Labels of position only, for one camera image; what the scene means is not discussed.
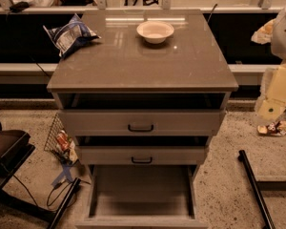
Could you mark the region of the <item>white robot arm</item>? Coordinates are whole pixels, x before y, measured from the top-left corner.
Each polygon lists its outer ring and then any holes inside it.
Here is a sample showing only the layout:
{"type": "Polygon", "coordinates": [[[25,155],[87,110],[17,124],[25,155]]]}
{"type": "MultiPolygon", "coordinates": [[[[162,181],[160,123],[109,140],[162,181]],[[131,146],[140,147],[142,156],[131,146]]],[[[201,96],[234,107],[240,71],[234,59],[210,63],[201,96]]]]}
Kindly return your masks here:
{"type": "Polygon", "coordinates": [[[278,13],[273,24],[272,54],[286,60],[286,5],[278,13]]]}

